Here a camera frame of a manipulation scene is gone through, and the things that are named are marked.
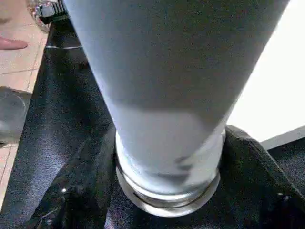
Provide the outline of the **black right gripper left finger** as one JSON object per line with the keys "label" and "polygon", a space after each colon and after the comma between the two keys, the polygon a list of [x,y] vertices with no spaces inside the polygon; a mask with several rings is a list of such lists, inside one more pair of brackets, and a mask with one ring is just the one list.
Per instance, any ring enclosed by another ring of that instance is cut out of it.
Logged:
{"label": "black right gripper left finger", "polygon": [[114,127],[84,140],[22,228],[104,228],[115,174],[114,141]]}

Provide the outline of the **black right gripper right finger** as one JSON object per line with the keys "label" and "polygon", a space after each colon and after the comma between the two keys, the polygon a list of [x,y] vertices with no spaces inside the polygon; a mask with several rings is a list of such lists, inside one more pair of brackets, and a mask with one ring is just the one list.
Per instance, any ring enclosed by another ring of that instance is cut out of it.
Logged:
{"label": "black right gripper right finger", "polygon": [[305,227],[304,194],[260,143],[231,125],[225,128],[220,171],[229,203],[244,225]]}

